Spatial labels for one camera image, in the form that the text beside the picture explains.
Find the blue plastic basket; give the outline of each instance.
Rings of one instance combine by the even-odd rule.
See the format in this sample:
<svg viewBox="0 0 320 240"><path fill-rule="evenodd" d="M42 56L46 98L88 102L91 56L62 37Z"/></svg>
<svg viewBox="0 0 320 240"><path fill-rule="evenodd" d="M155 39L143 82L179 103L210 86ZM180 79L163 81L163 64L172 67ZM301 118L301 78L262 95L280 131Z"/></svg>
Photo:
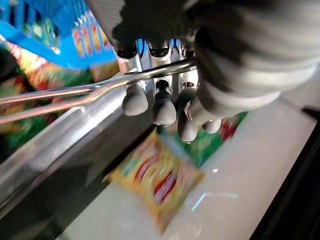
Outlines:
<svg viewBox="0 0 320 240"><path fill-rule="evenodd" d="M35 28L45 29L47 37ZM63 67L89 68L116 59L84 0L0 0L0 34Z"/></svg>

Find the store shelf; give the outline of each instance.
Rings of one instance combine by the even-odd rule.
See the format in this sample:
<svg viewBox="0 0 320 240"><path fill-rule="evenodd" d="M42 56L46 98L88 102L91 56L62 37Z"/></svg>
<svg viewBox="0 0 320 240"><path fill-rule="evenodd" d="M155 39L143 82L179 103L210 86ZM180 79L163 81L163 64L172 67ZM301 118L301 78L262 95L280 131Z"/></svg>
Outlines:
<svg viewBox="0 0 320 240"><path fill-rule="evenodd" d="M57 239L247 240L315 125L281 100L250 112L203 166L206 179L163 236L139 197L110 184Z"/></svg>

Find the metal rod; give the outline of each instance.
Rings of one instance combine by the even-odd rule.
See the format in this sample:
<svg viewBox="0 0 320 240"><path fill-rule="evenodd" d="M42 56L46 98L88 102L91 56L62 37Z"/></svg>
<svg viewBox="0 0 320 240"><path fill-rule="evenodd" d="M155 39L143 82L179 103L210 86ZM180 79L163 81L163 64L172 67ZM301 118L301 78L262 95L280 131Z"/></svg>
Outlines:
<svg viewBox="0 0 320 240"><path fill-rule="evenodd" d="M67 100L61 103L49 104L46 106L25 110L19 113L2 116L0 117L0 124L6 124L6 123L17 121L20 119L35 117L43 114L49 114L53 112L67 110L72 107L85 105L95 101L96 99L98 99L99 97L101 97L102 95L104 95L105 93L109 92L114 88L132 84L140 80L148 80L148 79L160 78L168 75L188 72L190 70L195 69L196 61L197 59L195 57L192 57L192 58L184 59L181 61L176 61L170 64L162 65L159 67L155 67L152 69L144 70L141 72L133 72L123 76L113 77L111 79L100 82L99 84L90 84L86 86L78 86L78 87L67 88L67 89L55 89L54 91L34 92L32 93L32 95L24 94L22 97L19 97L18 95L18 96L15 96L15 98L13 98L15 103L22 102L21 99L23 99L23 102L24 102L24 101L32 101L35 99L52 98L57 96L79 95L79 94L90 92L87 96L84 96L81 98ZM8 97L0 98L0 101L2 101L2 104L12 103L12 101L9 101Z"/></svg>

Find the green packaging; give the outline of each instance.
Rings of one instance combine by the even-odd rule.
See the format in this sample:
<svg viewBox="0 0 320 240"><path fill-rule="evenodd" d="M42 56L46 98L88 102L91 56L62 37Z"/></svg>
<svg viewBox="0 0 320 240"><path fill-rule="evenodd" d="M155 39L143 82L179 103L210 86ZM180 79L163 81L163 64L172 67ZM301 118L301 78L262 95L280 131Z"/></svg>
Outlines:
<svg viewBox="0 0 320 240"><path fill-rule="evenodd" d="M180 140L177 133L177 122L168 127L159 128L158 133L160 136L166 136L161 139L169 145L171 149L173 148L172 142L175 142L184 153L189 156L192 164L200 168L228 138L231 138L235 134L239 124L246 115L247 112L242 112L236 116L223 119L220 129L214 134L209 134L199 127L198 134L192 142L183 142Z"/></svg>

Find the yellow snack bag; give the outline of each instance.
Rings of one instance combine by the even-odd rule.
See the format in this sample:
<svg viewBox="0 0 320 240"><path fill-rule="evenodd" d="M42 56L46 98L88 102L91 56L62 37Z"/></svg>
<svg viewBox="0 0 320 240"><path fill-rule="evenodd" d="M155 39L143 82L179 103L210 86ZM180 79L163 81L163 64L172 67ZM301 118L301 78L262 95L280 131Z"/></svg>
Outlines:
<svg viewBox="0 0 320 240"><path fill-rule="evenodd" d="M203 177L199 169L174 157L155 132L110 175L142 196L162 232Z"/></svg>

